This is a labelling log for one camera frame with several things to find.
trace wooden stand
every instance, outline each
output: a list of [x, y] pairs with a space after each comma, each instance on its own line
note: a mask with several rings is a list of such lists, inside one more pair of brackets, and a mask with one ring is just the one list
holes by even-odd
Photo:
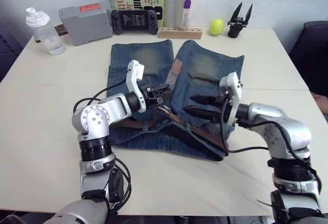
[[183, 39], [200, 39], [202, 35], [201, 28], [159, 28], [159, 38], [183, 38]]

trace game controller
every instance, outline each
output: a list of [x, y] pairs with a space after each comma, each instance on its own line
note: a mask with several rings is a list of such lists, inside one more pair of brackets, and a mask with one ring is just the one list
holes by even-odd
[[147, 31], [151, 34], [158, 31], [154, 10], [113, 10], [111, 16], [113, 32], [118, 35], [123, 31]]

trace screen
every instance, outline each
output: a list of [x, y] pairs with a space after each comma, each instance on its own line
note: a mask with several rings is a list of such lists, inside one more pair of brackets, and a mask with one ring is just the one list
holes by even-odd
[[120, 11], [120, 20], [123, 30], [147, 30], [147, 11]]

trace denim shorts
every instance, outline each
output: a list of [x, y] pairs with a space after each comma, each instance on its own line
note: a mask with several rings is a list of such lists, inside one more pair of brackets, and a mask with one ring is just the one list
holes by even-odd
[[[196, 118], [183, 111], [187, 105], [196, 105], [203, 109], [214, 110], [214, 107], [200, 105], [190, 99], [192, 95], [216, 96], [221, 93], [219, 83], [222, 77], [236, 71], [240, 77], [243, 56], [229, 57], [202, 48], [193, 40], [186, 41], [177, 56], [182, 62], [181, 70], [175, 83], [172, 96], [165, 105], [180, 120], [187, 123], [187, 128], [169, 120], [163, 113], [159, 113], [156, 124], [148, 127], [148, 122], [157, 113], [156, 108], [144, 113], [135, 112], [130, 119], [141, 121], [143, 129], [110, 128], [112, 145], [127, 149], [163, 150], [186, 156], [193, 156], [209, 160], [222, 160], [224, 152], [195, 136], [188, 127], [195, 126], [215, 136], [220, 136], [218, 125], [208, 120]], [[127, 66], [131, 60], [137, 60], [145, 66], [143, 79], [139, 86], [151, 83], [158, 86], [165, 83], [167, 75], [174, 61], [172, 42], [148, 44], [115, 44], [111, 51], [108, 86], [122, 81], [126, 77]], [[128, 93], [125, 84], [107, 91], [107, 96], [116, 93]], [[226, 139], [233, 126], [225, 126]]]

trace red label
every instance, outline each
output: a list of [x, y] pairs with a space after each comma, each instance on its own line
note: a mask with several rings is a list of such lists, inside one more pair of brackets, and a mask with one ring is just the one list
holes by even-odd
[[100, 10], [100, 5], [99, 4], [83, 5], [80, 6], [79, 8], [80, 8], [80, 12], [86, 12], [91, 10]]

